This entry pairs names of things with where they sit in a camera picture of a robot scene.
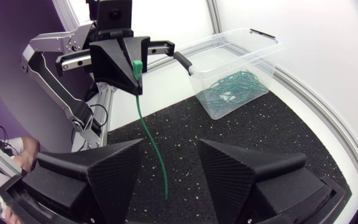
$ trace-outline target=green cable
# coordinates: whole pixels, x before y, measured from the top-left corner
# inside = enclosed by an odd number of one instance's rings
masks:
[[[223,104],[241,105],[250,99],[253,92],[267,90],[256,75],[246,70],[219,79],[198,93],[197,98],[203,105],[219,108]]]
[[[142,70],[143,63],[142,63],[142,61],[140,61],[140,60],[135,60],[135,61],[132,62],[132,64],[133,64],[133,66],[134,66],[134,76],[135,76],[135,79],[138,80],[138,79],[139,79],[138,74],[139,74],[140,71]],[[155,144],[154,139],[153,139],[152,135],[150,134],[149,129],[147,129],[146,123],[145,123],[144,120],[143,120],[142,113],[140,112],[139,96],[136,96],[136,106],[137,106],[137,112],[139,113],[140,122],[142,123],[144,130],[146,131],[146,133],[147,133],[147,135],[148,135],[150,141],[152,142],[153,147],[154,147],[154,149],[155,149],[155,152],[157,153],[158,159],[159,159],[159,161],[160,161],[162,173],[163,173],[163,176],[164,176],[165,199],[168,200],[168,177],[167,177],[167,171],[165,170],[164,162],[163,162],[163,160],[162,160],[160,151],[158,150],[158,147],[157,147],[157,145]]]

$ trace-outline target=carbon fiber texture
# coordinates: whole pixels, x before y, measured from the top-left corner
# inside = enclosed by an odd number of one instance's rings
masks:
[[[198,154],[218,222],[235,223],[255,181],[253,170],[203,140]]]
[[[144,155],[143,141],[88,169],[94,196],[107,223],[124,223]]]

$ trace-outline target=white wall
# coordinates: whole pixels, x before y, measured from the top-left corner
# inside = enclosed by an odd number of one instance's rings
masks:
[[[223,30],[283,41],[278,66],[325,101],[358,140],[358,1],[217,0]]]
[[[85,0],[70,2],[80,22],[89,20]],[[205,0],[133,0],[132,30],[135,36],[170,40],[176,46],[213,34]]]

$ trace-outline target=black rubber mat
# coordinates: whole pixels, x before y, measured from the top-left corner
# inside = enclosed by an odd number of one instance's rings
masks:
[[[197,155],[198,138],[265,152],[305,153],[308,170],[318,177],[329,176],[346,190],[344,200],[326,223],[336,219],[351,196],[345,178],[321,141],[271,92],[218,120],[211,119],[198,100],[191,97],[145,117],[145,122],[167,168],[168,200],[164,200],[157,155],[152,145],[146,144],[127,214],[130,222],[217,223]],[[109,132],[108,143],[146,137],[140,121],[135,121]]]

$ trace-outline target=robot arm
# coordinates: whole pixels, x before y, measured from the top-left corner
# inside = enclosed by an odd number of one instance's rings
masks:
[[[22,54],[22,69],[35,78],[40,86],[65,111],[67,118],[88,142],[100,146],[100,124],[91,108],[74,98],[50,72],[43,52],[62,52],[56,61],[58,76],[84,67],[93,74],[96,83],[107,83],[133,95],[142,94],[142,75],[133,76],[132,62],[141,60],[142,72],[147,72],[147,56],[173,56],[175,44],[169,41],[151,42],[150,37],[134,37],[131,30],[132,1],[103,0],[89,4],[92,17],[77,30],[40,34],[33,38]]]

